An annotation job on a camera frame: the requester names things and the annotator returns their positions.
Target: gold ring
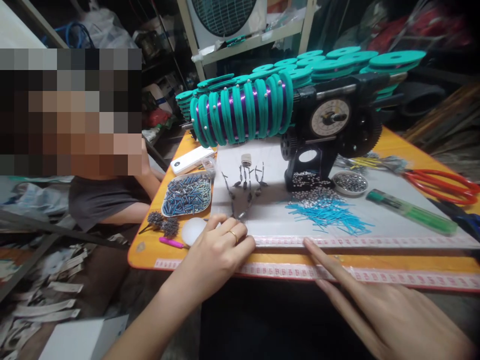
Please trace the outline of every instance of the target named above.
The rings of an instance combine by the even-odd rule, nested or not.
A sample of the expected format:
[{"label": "gold ring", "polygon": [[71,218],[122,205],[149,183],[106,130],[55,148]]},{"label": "gold ring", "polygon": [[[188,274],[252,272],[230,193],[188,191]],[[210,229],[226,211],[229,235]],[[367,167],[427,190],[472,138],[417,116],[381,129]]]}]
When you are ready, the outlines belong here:
[{"label": "gold ring", "polygon": [[239,237],[232,231],[232,230],[229,230],[228,231],[229,233],[231,233],[234,237],[235,237],[235,245],[239,243]]}]

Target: white power bank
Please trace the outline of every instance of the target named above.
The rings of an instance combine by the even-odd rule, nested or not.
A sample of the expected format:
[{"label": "white power bank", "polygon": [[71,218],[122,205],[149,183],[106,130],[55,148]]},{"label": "white power bank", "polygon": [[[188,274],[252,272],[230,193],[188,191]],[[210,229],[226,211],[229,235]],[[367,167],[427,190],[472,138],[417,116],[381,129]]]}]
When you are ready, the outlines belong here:
[{"label": "white power bank", "polygon": [[213,154],[215,154],[215,151],[211,147],[197,147],[196,149],[187,152],[185,155],[172,160],[170,163],[171,169],[175,176],[186,174],[190,170],[200,166],[202,164],[202,159]]}]

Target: measuring tape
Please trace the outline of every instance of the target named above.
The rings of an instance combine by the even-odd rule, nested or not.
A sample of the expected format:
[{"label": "measuring tape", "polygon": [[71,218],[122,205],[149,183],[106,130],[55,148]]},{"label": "measuring tape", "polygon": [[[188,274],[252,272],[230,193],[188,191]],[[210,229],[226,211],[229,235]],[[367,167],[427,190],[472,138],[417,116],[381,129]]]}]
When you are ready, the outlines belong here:
[{"label": "measuring tape", "polygon": [[[154,268],[173,271],[181,262],[180,259],[159,258]],[[344,268],[355,279],[364,283],[399,284],[409,288],[480,293],[480,274],[475,273]],[[237,274],[256,278],[335,281],[335,278],[320,265],[253,262],[245,264]]]},{"label": "measuring tape", "polygon": [[[305,236],[254,236],[257,248],[305,248]],[[322,248],[480,249],[473,237],[308,237]]]}]

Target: fingernail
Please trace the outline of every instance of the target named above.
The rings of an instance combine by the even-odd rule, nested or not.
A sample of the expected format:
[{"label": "fingernail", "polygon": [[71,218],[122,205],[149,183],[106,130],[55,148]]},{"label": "fingernail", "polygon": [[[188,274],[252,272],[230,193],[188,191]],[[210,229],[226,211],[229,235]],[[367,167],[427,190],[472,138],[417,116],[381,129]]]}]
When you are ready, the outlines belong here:
[{"label": "fingernail", "polygon": [[327,291],[328,284],[325,280],[316,279],[315,282],[320,289],[322,289],[324,292]]}]

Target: red-handled scissors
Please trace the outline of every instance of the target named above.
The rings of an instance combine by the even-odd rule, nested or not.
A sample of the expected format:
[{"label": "red-handled scissors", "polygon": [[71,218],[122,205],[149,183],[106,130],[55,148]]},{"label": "red-handled scissors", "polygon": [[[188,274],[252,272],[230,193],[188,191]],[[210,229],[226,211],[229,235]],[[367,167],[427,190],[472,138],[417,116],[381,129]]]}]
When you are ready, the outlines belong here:
[{"label": "red-handled scissors", "polygon": [[[456,186],[449,182],[440,180],[437,177],[431,175],[436,175],[438,177],[447,178],[463,186]],[[468,181],[463,176],[439,171],[439,170],[430,170],[430,169],[420,169],[420,170],[405,170],[403,177],[407,179],[412,185],[416,186],[423,192],[439,199],[445,200],[450,203],[459,204],[459,205],[472,205],[477,202],[477,194],[480,193],[480,186],[476,183]],[[442,193],[451,194],[454,197],[448,197]]]}]

